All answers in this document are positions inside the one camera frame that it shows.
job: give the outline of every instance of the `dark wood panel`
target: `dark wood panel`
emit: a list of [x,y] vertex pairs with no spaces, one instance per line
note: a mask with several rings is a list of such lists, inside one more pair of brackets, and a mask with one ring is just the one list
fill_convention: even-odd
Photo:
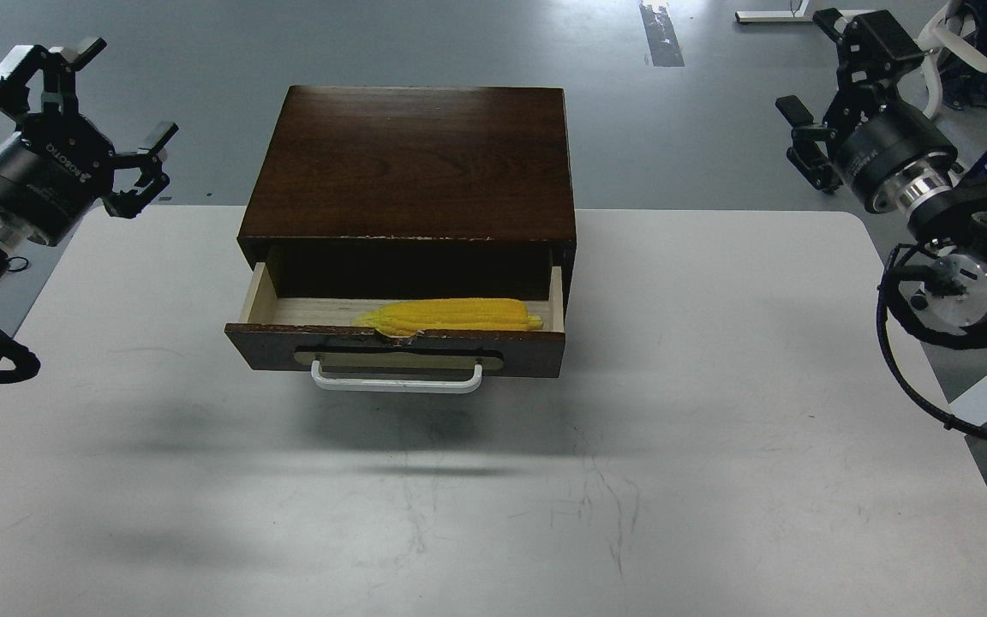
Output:
[[279,297],[546,300],[551,291],[551,250],[539,243],[338,239],[274,249],[270,270],[282,273],[273,277]]
[[505,367],[490,376],[559,376],[565,334],[561,332],[448,332],[396,340],[373,329],[329,326],[227,324],[227,337],[250,364],[267,371],[306,371],[294,358],[298,350],[423,351],[434,354],[496,356]]
[[563,91],[291,87],[239,242],[297,238],[572,245]]

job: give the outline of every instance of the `open drawer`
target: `open drawer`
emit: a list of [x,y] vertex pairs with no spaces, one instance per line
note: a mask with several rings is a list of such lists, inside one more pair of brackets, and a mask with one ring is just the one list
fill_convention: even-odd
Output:
[[[557,376],[577,246],[563,91],[290,87],[238,243],[254,282],[226,332],[252,368]],[[443,297],[516,298],[544,327],[351,325]]]
[[[559,376],[565,348],[564,271],[534,265],[535,249],[505,247],[392,253],[388,261],[365,246],[349,261],[349,247],[332,247],[333,266],[315,263],[306,250],[274,251],[254,266],[250,289],[236,323],[224,331],[251,368],[302,370],[314,360],[332,372],[364,374],[469,374],[475,363],[488,376]],[[497,266],[490,257],[497,256]],[[291,262],[301,263],[295,268]],[[391,268],[369,268],[368,263]],[[389,337],[350,325],[384,304],[431,297],[515,297],[543,327],[531,332],[428,329]]]

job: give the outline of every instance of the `yellow corn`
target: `yellow corn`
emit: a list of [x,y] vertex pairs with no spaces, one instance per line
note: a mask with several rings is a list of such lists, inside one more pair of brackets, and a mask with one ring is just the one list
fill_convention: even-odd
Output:
[[426,329],[526,332],[543,327],[543,320],[529,315],[523,302],[508,297],[395,302],[357,316],[352,323],[387,336],[414,336]]

